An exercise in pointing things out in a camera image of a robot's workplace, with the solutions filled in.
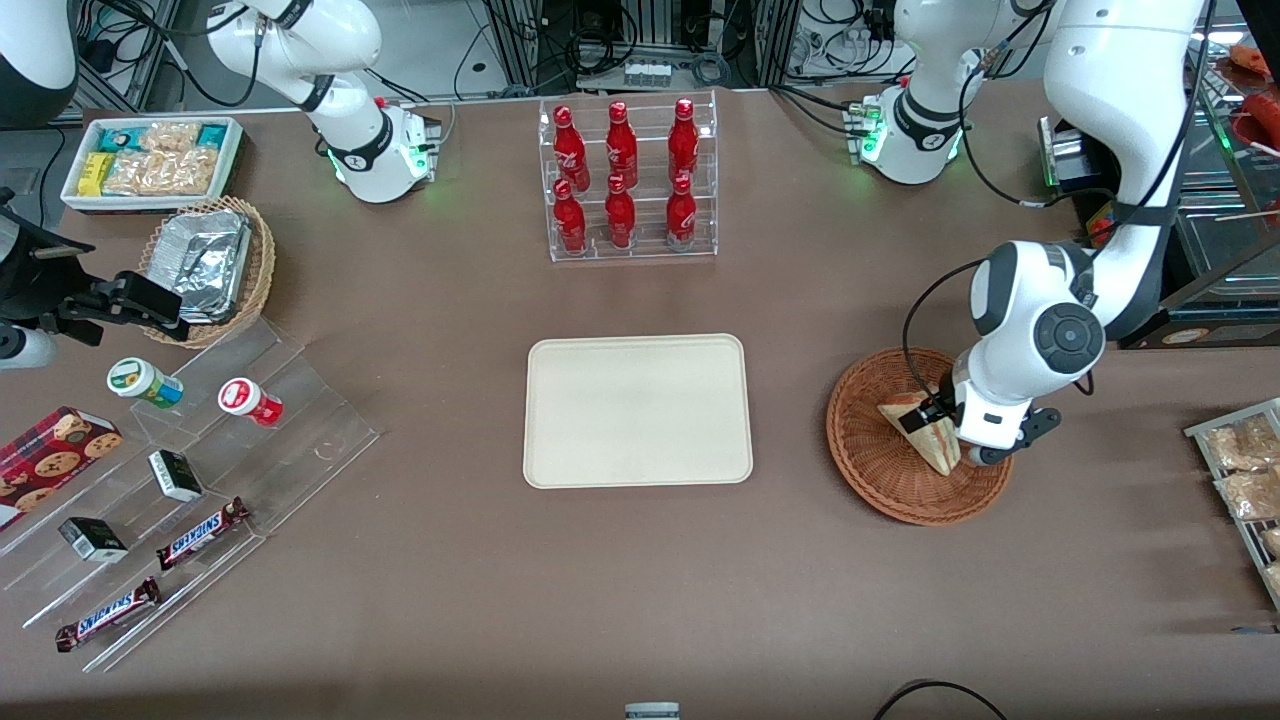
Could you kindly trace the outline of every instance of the cookie box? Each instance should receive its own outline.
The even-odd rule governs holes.
[[[123,438],[111,423],[59,407],[0,447],[0,530],[35,510]]]

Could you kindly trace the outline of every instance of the acrylic bottle rack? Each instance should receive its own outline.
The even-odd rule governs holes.
[[[609,242],[608,218],[604,201],[609,195],[609,161],[604,138],[609,132],[609,102],[617,97],[575,96],[544,100],[539,108],[538,149],[541,156],[543,202],[547,206],[547,237],[552,261],[593,260],[687,260],[716,255],[719,249],[717,218],[717,136],[716,95],[713,92],[686,94],[635,94],[621,96],[627,104],[627,115],[635,129],[640,150],[640,181],[631,188],[636,205],[636,237],[630,250],[618,250]],[[667,245],[667,199],[671,197],[667,136],[675,122],[676,100],[694,101],[694,124],[698,127],[698,168],[692,177],[691,193],[698,201],[694,241],[689,250],[677,252]],[[556,196],[552,183],[559,177],[556,164],[556,124],[552,110],[564,105],[573,111],[573,126],[586,143],[586,165],[591,184],[586,192],[576,195],[586,213],[586,252],[570,255],[556,232],[553,206]]]

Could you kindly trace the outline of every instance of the yellow package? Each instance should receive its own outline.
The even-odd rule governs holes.
[[[84,197],[102,195],[102,181],[111,172],[114,160],[115,155],[111,152],[90,152],[84,158],[84,169],[81,170],[79,181],[76,182],[76,193]]]

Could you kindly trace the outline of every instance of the small container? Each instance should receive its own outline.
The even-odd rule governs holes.
[[[183,384],[141,357],[125,357],[106,373],[106,387],[120,397],[140,397],[161,410],[182,400]]]
[[[218,391],[218,406],[232,415],[252,418],[264,428],[270,428],[284,415],[284,404],[262,391],[262,386],[248,378],[227,380]]]

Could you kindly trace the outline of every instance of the red bottle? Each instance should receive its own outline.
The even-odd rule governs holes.
[[[627,187],[640,182],[640,151],[636,149],[636,131],[627,122],[627,104],[609,104],[609,135],[604,138],[609,151],[609,173],[618,173]]]
[[[692,177],[698,169],[698,127],[694,126],[694,101],[687,97],[676,100],[676,123],[667,136],[667,151],[671,155],[671,182],[680,173]]]
[[[586,215],[582,206],[573,199],[573,187],[564,178],[558,178],[552,186],[556,191],[556,232],[561,236],[564,252],[581,255],[586,252]]]
[[[684,252],[694,243],[694,218],[698,215],[698,201],[689,193],[694,181],[689,173],[676,176],[672,183],[675,192],[667,200],[667,245],[677,252]]]
[[[561,177],[572,183],[577,192],[591,187],[591,173],[586,169],[586,143],[573,127],[573,113],[561,105],[552,113],[556,120],[556,164]]]
[[[618,250],[630,250],[635,245],[636,202],[631,200],[621,173],[609,176],[609,197],[604,201],[604,211],[609,215],[609,242]]]

